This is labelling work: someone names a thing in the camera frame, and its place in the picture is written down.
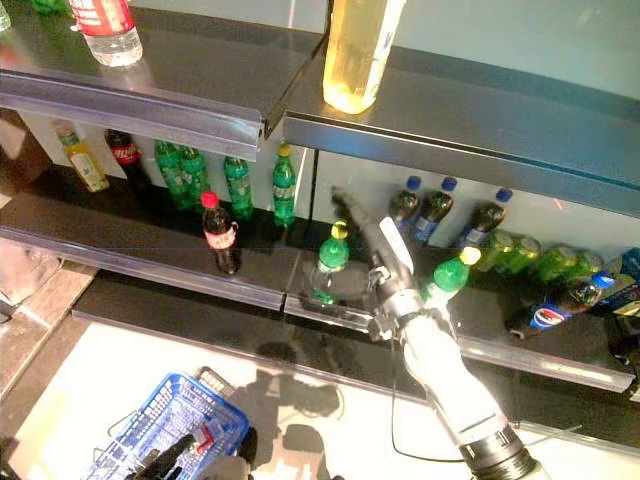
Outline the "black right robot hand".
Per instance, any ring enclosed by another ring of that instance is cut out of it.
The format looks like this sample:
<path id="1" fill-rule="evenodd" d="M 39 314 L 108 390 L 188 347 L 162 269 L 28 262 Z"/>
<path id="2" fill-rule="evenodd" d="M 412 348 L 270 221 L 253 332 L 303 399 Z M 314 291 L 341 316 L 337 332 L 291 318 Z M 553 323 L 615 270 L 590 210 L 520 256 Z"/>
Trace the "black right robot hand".
<path id="1" fill-rule="evenodd" d="M 332 187 L 331 197 L 347 213 L 368 249 L 368 290 L 375 301 L 369 335 L 374 341 L 390 340 L 423 309 L 409 250 L 391 217 L 372 216 L 342 188 Z"/>

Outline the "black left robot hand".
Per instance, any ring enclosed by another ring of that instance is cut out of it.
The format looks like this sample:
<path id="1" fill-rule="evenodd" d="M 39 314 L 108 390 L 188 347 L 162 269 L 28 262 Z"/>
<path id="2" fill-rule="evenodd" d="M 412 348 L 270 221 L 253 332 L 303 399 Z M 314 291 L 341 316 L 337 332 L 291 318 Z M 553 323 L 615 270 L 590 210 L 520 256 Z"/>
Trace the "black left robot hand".
<path id="1" fill-rule="evenodd" d="M 187 452 L 195 442 L 193 434 L 180 438 L 167 450 L 157 455 L 146 467 L 130 473 L 126 479 L 177 479 L 183 468 L 177 465 L 179 457 Z"/>

